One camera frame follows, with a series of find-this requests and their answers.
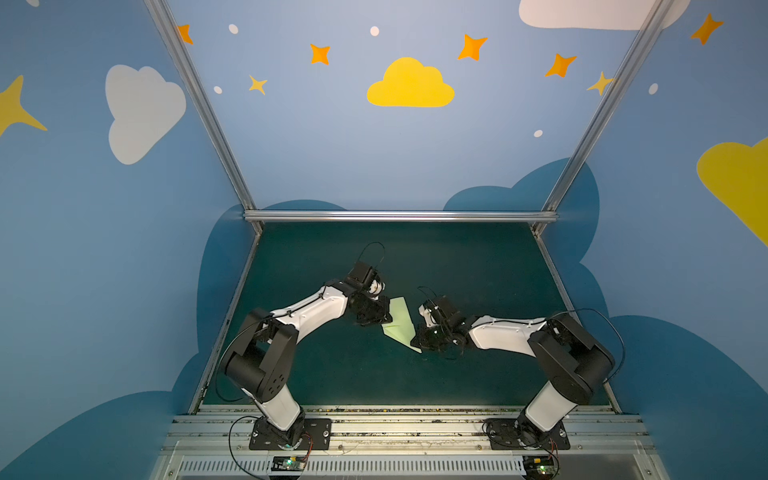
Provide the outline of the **light green paper sheet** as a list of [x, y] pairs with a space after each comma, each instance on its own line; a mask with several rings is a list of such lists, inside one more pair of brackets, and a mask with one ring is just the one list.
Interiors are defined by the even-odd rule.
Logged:
[[389, 303], [389, 313], [392, 321], [382, 325], [384, 335], [421, 354], [422, 350], [411, 344], [416, 337], [416, 330], [405, 299], [403, 297], [392, 298]]

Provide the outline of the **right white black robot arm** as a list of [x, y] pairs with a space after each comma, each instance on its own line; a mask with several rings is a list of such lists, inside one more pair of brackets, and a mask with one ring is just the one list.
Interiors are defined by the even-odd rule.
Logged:
[[612, 353], [576, 319], [573, 310], [533, 319], [489, 315], [447, 317], [421, 308], [426, 321], [408, 345], [441, 351], [448, 346], [499, 350], [534, 358], [547, 382], [507, 427], [488, 432], [502, 449], [545, 449], [556, 444], [571, 411], [590, 402], [620, 369]]

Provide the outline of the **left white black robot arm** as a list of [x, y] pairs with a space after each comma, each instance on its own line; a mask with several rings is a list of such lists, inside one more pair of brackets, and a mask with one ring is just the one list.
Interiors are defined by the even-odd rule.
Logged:
[[364, 325], [390, 323], [385, 283], [333, 281], [282, 309], [254, 309], [219, 360], [219, 371], [261, 412], [257, 432], [293, 450], [305, 436], [304, 409], [287, 387], [301, 340], [326, 323], [352, 312]]

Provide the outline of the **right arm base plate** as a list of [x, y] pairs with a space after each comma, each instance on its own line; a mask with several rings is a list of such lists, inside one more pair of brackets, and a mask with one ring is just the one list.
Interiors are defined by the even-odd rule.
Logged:
[[520, 418], [489, 418], [482, 432], [493, 450], [570, 450], [571, 443], [563, 421], [549, 431], [539, 430], [532, 422]]

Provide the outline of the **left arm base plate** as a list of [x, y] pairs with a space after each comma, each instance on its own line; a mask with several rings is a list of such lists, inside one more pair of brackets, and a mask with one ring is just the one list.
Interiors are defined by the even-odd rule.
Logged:
[[330, 418], [299, 417], [288, 429], [280, 430], [265, 417], [256, 420], [252, 429], [248, 448], [253, 451], [328, 450], [332, 433]]

